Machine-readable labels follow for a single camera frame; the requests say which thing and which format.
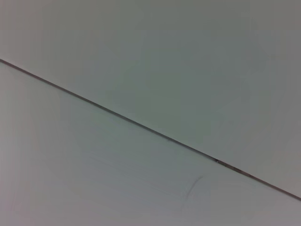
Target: scuff mark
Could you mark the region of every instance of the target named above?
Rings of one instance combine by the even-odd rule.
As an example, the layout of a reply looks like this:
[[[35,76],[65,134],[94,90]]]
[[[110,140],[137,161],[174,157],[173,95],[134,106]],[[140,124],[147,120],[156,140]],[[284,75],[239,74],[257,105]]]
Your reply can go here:
[[[182,211],[183,211],[183,208],[185,207],[186,202],[188,201],[188,198],[190,197],[190,194],[191,194],[193,188],[196,186],[196,184],[197,184],[203,177],[204,177],[203,175],[199,176],[199,177],[193,182],[193,184],[192,184],[192,186],[190,187],[189,191],[188,191],[187,194],[185,195],[184,202],[183,202],[183,204],[182,204],[182,206],[181,206],[181,213],[182,213]]]

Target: ceiling panel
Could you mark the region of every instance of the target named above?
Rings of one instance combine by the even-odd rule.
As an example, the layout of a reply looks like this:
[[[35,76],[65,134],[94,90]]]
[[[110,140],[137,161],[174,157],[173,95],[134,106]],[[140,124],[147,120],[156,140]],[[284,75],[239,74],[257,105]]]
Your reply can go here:
[[[300,201],[3,64],[0,75],[1,225],[300,225]]]
[[[298,1],[0,5],[2,59],[301,196]]]

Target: dark line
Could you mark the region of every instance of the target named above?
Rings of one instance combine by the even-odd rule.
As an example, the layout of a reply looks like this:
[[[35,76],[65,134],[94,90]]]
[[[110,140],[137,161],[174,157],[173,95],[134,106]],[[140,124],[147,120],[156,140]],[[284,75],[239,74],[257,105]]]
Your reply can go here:
[[[204,156],[204,157],[206,157],[206,158],[208,158],[208,159],[210,159],[210,160],[212,160],[212,161],[215,161],[216,163],[218,163],[218,164],[220,164],[220,165],[223,165],[223,166],[227,167],[228,169],[231,169],[231,170],[233,170],[233,171],[235,171],[235,172],[237,172],[237,173],[240,173],[240,174],[242,174],[242,175],[244,175],[244,176],[246,176],[246,177],[252,178],[253,180],[256,180],[256,181],[258,181],[258,182],[260,182],[260,183],[262,183],[262,184],[264,184],[264,185],[266,185],[266,186],[268,186],[268,187],[270,187],[270,188],[272,188],[272,189],[274,189],[274,190],[277,190],[277,191],[279,191],[279,192],[281,192],[281,193],[284,193],[284,194],[286,194],[286,195],[288,195],[288,196],[290,196],[290,197],[292,197],[292,198],[295,198],[295,199],[301,201],[301,197],[298,197],[298,196],[296,196],[296,195],[294,195],[294,194],[292,194],[292,193],[290,193],[290,192],[287,192],[287,191],[285,191],[285,190],[283,190],[283,189],[281,189],[281,188],[279,188],[279,187],[276,187],[276,186],[274,186],[274,185],[272,185],[272,184],[270,184],[270,183],[268,183],[268,182],[265,182],[265,181],[263,181],[263,180],[261,180],[261,179],[259,179],[259,178],[257,178],[257,177],[254,177],[254,176],[252,176],[252,175],[250,175],[250,174],[248,174],[248,173],[246,173],[246,172],[244,172],[244,171],[242,171],[242,170],[240,170],[240,169],[237,169],[237,168],[235,168],[235,167],[233,167],[233,166],[231,166],[231,165],[229,165],[229,164],[227,164],[227,163],[225,163],[225,162],[223,162],[223,161],[220,161],[220,160],[218,160],[218,159],[216,159],[216,158],[214,158],[214,157],[211,157],[211,156],[208,155],[208,154],[205,154],[205,153],[203,153],[203,152],[200,152],[200,151],[198,151],[198,150],[195,149],[195,148],[189,147],[189,146],[187,146],[187,145],[185,145],[185,144],[183,144],[183,143],[181,143],[181,142],[179,142],[179,141],[177,141],[177,140],[175,140],[175,139],[172,139],[172,138],[170,138],[170,137],[168,137],[168,136],[166,136],[166,135],[164,135],[164,134],[162,134],[162,133],[159,133],[159,132],[157,132],[157,131],[155,131],[155,130],[153,130],[153,129],[150,129],[150,128],[146,127],[146,126],[143,126],[142,124],[140,124],[140,123],[138,123],[138,122],[135,122],[135,121],[133,121],[133,120],[131,120],[131,119],[129,119],[129,118],[127,118],[127,117],[121,115],[121,114],[118,114],[118,113],[116,113],[116,112],[114,112],[114,111],[112,111],[112,110],[110,110],[110,109],[108,109],[108,108],[106,108],[106,107],[104,107],[104,106],[101,106],[101,105],[99,105],[99,104],[97,104],[97,103],[95,103],[95,102],[93,102],[93,101],[91,101],[91,100],[88,100],[88,99],[86,99],[86,98],[84,98],[84,97],[82,97],[82,96],[80,96],[80,95],[78,95],[78,94],[76,94],[76,93],[73,93],[73,92],[71,92],[71,91],[69,91],[69,90],[67,90],[67,89],[64,89],[63,87],[60,87],[60,86],[58,86],[58,85],[55,85],[55,84],[53,84],[52,82],[49,82],[49,81],[47,81],[47,80],[45,80],[45,79],[43,79],[43,78],[41,78],[41,77],[39,77],[39,76],[37,76],[37,75],[35,75],[35,74],[32,74],[32,73],[30,73],[30,72],[28,72],[28,71],[26,71],[26,70],[24,70],[24,69],[22,69],[22,68],[20,68],[20,67],[18,67],[18,66],[15,66],[15,65],[13,65],[13,64],[11,64],[11,63],[9,63],[9,62],[3,60],[3,59],[0,59],[0,63],[3,63],[3,64],[5,64],[5,65],[7,65],[7,66],[9,66],[9,67],[11,67],[11,68],[14,68],[14,69],[16,69],[16,70],[18,70],[18,71],[20,71],[20,72],[23,72],[23,73],[25,73],[25,74],[27,74],[27,75],[29,75],[29,76],[31,76],[31,77],[37,79],[37,80],[40,80],[40,81],[43,82],[43,83],[46,83],[46,84],[48,84],[48,85],[50,85],[50,86],[52,86],[52,87],[54,87],[54,88],[57,88],[57,89],[59,89],[59,90],[65,92],[65,93],[67,93],[67,94],[70,94],[70,95],[72,95],[72,96],[74,96],[74,97],[76,97],[76,98],[78,98],[78,99],[81,99],[81,100],[83,100],[83,101],[86,101],[86,102],[88,102],[88,103],[90,103],[90,104],[92,104],[92,105],[94,105],[94,106],[96,106],[96,107],[98,107],[98,108],[100,108],[100,109],[102,109],[102,110],[105,110],[106,112],[109,112],[109,113],[111,113],[111,114],[113,114],[113,115],[115,115],[115,116],[117,116],[117,117],[119,117],[119,118],[122,118],[122,119],[124,119],[124,120],[126,120],[126,121],[128,121],[128,122],[130,122],[130,123],[133,123],[134,125],[137,125],[137,126],[143,128],[143,129],[145,129],[145,130],[147,130],[147,131],[149,131],[149,132],[151,132],[151,133],[153,133],[153,134],[159,135],[160,137],[163,137],[163,138],[165,138],[165,139],[167,139],[167,140],[169,140],[169,141],[172,141],[172,142],[174,142],[174,143],[176,143],[176,144],[178,144],[178,145],[180,145],[180,146],[182,146],[182,147],[185,147],[185,148],[187,148],[187,149],[189,149],[189,150],[191,150],[191,151],[193,151],[193,152],[196,152],[196,153],[198,153],[198,154],[200,154],[200,155],[202,155],[202,156]]]
[[[297,200],[301,201],[301,197],[298,197],[298,196],[296,196],[296,195],[294,195],[294,194],[292,194],[290,192],[287,192],[287,191],[285,191],[285,190],[283,190],[283,189],[281,189],[279,187],[276,187],[276,186],[274,186],[274,185],[272,185],[272,184],[270,184],[270,183],[268,183],[268,182],[266,182],[264,180],[261,180],[261,179],[259,179],[257,177],[254,177],[251,174],[248,174],[248,173],[246,173],[246,172],[244,172],[244,171],[242,171],[240,169],[237,169],[237,168],[235,168],[235,167],[233,167],[233,166],[231,166],[231,165],[229,165],[229,164],[227,164],[227,163],[225,163],[223,161],[217,160],[216,162],[218,164],[220,164],[220,165],[223,165],[224,167],[227,167],[228,169],[231,169],[231,170],[233,170],[233,171],[235,171],[235,172],[237,172],[239,174],[242,174],[242,175],[244,175],[246,177],[249,177],[249,178],[251,178],[253,180],[256,180],[256,181],[258,181],[258,182],[260,182],[260,183],[262,183],[262,184],[264,184],[264,185],[266,185],[266,186],[268,186],[268,187],[270,187],[272,189],[275,189],[275,190],[277,190],[277,191],[279,191],[281,193],[284,193],[284,194],[286,194],[286,195],[288,195],[288,196],[290,196],[290,197],[292,197],[294,199],[297,199]]]
[[[185,195],[185,200],[184,200],[184,202],[183,202],[183,204],[182,204],[182,206],[181,206],[181,212],[183,211],[183,208],[184,208],[184,206],[185,206],[185,204],[186,204],[186,202],[187,202],[187,200],[188,200],[188,198],[189,198],[189,196],[190,196],[190,193],[192,192],[193,188],[194,188],[195,185],[198,183],[198,181],[199,181],[200,179],[202,179],[203,177],[204,177],[203,175],[202,175],[202,176],[199,176],[199,177],[193,182],[193,184],[192,184],[192,186],[190,187],[189,191],[188,191],[187,194]]]

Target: white surface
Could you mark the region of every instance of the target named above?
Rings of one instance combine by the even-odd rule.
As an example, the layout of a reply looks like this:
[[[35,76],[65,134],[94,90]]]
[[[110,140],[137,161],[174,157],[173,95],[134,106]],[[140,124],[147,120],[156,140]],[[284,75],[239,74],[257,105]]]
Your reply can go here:
[[[2,64],[0,106],[0,225],[300,225],[301,202]]]
[[[301,196],[300,3],[0,0],[0,57]]]

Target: ceiling seam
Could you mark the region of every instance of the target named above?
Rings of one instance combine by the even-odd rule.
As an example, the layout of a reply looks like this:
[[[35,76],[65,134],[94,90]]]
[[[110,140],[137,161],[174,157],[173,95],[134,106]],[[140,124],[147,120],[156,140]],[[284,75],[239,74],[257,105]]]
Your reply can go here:
[[[73,93],[73,92],[71,92],[71,91],[69,91],[69,90],[67,90],[67,89],[65,89],[65,88],[63,88],[61,86],[58,86],[58,85],[56,85],[56,84],[54,84],[54,83],[52,83],[50,81],[47,81],[47,80],[45,80],[45,79],[43,79],[43,78],[41,78],[41,77],[39,77],[39,76],[37,76],[37,75],[35,75],[33,73],[30,73],[30,72],[28,72],[28,71],[26,71],[26,70],[24,70],[24,69],[22,69],[22,68],[20,68],[20,67],[18,67],[16,65],[14,65],[14,64],[11,64],[10,62],[8,62],[6,60],[0,59],[0,63],[2,63],[4,65],[7,65],[7,66],[9,66],[9,67],[11,67],[13,69],[16,69],[16,70],[18,70],[18,71],[20,71],[20,72],[22,72],[22,73],[24,73],[26,75],[29,75],[29,76],[31,76],[31,77],[33,77],[33,78],[35,78],[35,79],[37,79],[37,80],[39,80],[39,81],[47,84],[47,85],[50,85],[50,86],[56,88],[56,89],[59,89],[59,90],[63,91],[64,93],[72,95],[72,96],[74,96],[74,97],[76,97],[76,98],[78,98],[80,100],[83,100],[83,101],[85,101],[85,102],[87,102],[87,103],[89,103],[91,105],[94,105],[97,108],[100,108],[100,109],[102,109],[102,110],[104,110],[104,111],[106,111],[108,113],[111,113],[111,114],[113,114],[113,115],[115,115],[115,116],[117,116],[119,118],[122,118],[122,119],[124,119],[124,120],[126,120],[126,121],[128,121],[128,122],[130,122],[130,123],[132,123],[132,124],[134,124],[136,126],[139,126],[139,127],[143,128],[143,129],[145,129],[145,130],[147,130],[147,131],[149,131],[149,132],[151,132],[153,134],[156,134],[156,135],[158,135],[160,137],[163,137],[163,138],[167,139],[168,141],[172,141],[172,142],[174,142],[174,143],[176,143],[176,144],[178,144],[178,145],[180,145],[182,147],[185,147],[185,148],[187,148],[187,149],[189,149],[189,150],[191,150],[193,152],[196,152],[197,154],[200,154],[203,157],[206,157],[207,159],[210,159],[210,160],[212,160],[212,161],[214,161],[214,162],[216,162],[216,163],[218,163],[218,164],[220,164],[220,165],[222,165],[224,167],[227,167],[228,169],[230,169],[232,171],[235,171],[235,172],[237,172],[237,173],[239,173],[241,175],[249,177],[249,178],[251,178],[251,179],[253,179],[253,180],[255,180],[255,181],[257,181],[257,182],[259,182],[261,184],[264,184],[265,186],[268,186],[268,187],[270,187],[270,188],[272,188],[272,189],[274,189],[274,190],[276,190],[278,192],[281,192],[281,193],[283,193],[285,195],[288,195],[288,196],[290,196],[290,197],[292,197],[294,199],[297,199],[297,200],[301,201],[301,197],[299,197],[299,196],[296,196],[296,195],[294,195],[294,194],[292,194],[292,193],[290,193],[290,192],[288,192],[286,190],[283,190],[283,189],[281,189],[281,188],[279,188],[277,186],[274,186],[274,185],[272,185],[272,184],[270,184],[270,183],[268,183],[268,182],[266,182],[264,180],[261,180],[261,179],[255,177],[255,176],[247,173],[247,172],[244,172],[243,170],[240,170],[240,169],[238,169],[236,167],[233,167],[233,166],[231,166],[231,165],[229,165],[229,164],[227,164],[227,163],[225,163],[225,162],[223,162],[221,160],[218,160],[218,159],[216,159],[216,158],[214,158],[214,157],[212,157],[212,156],[210,156],[210,155],[208,155],[206,153],[203,153],[203,152],[201,152],[201,151],[199,151],[199,150],[197,150],[195,148],[192,148],[192,147],[190,147],[188,145],[185,145],[185,144],[183,144],[183,143],[181,143],[181,142],[179,142],[179,141],[177,141],[177,140],[175,140],[175,139],[173,139],[171,137],[168,137],[168,136],[166,136],[166,135],[164,135],[162,133],[159,133],[159,132],[157,132],[157,131],[149,128],[149,127],[146,127],[146,126],[144,126],[144,125],[142,125],[142,124],[140,124],[140,123],[138,123],[138,122],[136,122],[134,120],[131,120],[131,119],[129,119],[129,118],[127,118],[127,117],[125,117],[125,116],[117,113],[117,112],[114,112],[114,111],[112,111],[112,110],[110,110],[110,109],[108,109],[108,108],[106,108],[106,107],[104,107],[102,105],[99,105],[99,104],[97,104],[97,103],[95,103],[95,102],[93,102],[93,101],[91,101],[89,99],[86,99],[86,98],[84,98],[84,97],[82,97],[82,96],[80,96],[80,95],[78,95],[76,93]]]

